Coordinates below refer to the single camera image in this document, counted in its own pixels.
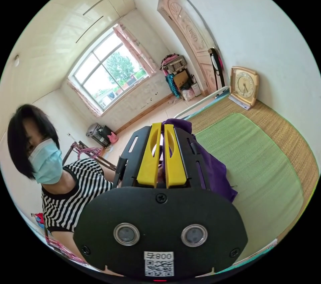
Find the tiled floor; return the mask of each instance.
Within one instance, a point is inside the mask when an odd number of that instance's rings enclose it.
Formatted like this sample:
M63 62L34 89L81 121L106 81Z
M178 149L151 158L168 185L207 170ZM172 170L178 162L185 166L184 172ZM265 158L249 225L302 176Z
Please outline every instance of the tiled floor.
M131 138L132 134L140 129L143 126L151 125L153 123L159 123L164 120L167 120L168 118L173 118L175 115L180 113L181 111L185 110L186 108L190 107L191 105L195 104L196 102L200 101L203 98L203 96L195 97L191 101L185 101L182 99L176 99L173 97L168 102L162 104L161 106L157 107L135 123L133 123L131 126L123 130L118 134L119 140L116 144L113 145L112 151L105 154L104 158L107 159L109 162L113 163L114 165L117 165L118 158L123 152L125 146L127 145L129 139ZM197 106L184 116L190 115L203 107L205 107L207 104L212 102L214 99L209 99L202 103L201 105Z

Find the black hair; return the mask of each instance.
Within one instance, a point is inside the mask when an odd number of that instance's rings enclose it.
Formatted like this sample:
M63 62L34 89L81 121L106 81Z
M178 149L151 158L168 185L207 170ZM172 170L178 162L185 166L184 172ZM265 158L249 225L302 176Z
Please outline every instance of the black hair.
M34 180L34 169L27 153L28 138L23 125L23 120L25 119L32 119L41 135L53 139L58 149L60 149L60 146L55 127L41 109L29 104L18 107L8 125L7 141L9 154L16 169L29 179Z

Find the baseboard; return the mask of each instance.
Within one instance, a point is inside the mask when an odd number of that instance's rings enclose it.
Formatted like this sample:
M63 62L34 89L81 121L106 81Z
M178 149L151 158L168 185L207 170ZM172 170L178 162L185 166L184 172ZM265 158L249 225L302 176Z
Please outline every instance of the baseboard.
M206 89L206 90L201 90L201 94L202 96L207 97L210 93L208 92L208 89Z
M131 119L128 123L124 124L119 129L117 129L115 131L115 134L118 135L121 131L125 130L130 125L132 125L134 122L136 122L137 120L141 119L142 117L144 117L145 115L147 115L148 113L150 113L151 111L153 111L154 109L159 107L160 105L164 104L166 101L170 100L172 97L173 97L173 94L170 94L170 95L166 96L165 98L161 99L160 101L158 101L157 103L155 103L154 105L152 105L149 108L145 109L142 113L138 114L136 117Z

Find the pink curtain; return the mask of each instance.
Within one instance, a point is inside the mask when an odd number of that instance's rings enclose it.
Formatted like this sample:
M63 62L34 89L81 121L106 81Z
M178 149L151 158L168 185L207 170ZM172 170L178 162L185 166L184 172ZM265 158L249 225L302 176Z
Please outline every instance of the pink curtain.
M81 91L69 80L67 79L67 85L78 95L78 97L85 103L90 112L96 117L100 118L102 111L94 106L82 93Z
M125 47L147 72L149 77L157 73L159 67L148 54L146 49L139 43L139 41L128 31L128 29L121 23L113 27L116 36L123 42Z

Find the wooden door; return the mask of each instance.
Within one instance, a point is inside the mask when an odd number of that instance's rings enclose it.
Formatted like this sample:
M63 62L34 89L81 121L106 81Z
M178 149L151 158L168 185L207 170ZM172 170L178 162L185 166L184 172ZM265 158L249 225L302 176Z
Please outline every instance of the wooden door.
M158 11L178 36L196 71L201 72L200 77L204 78L208 92L216 91L215 74L208 49L217 47L201 16L188 0L159 0Z

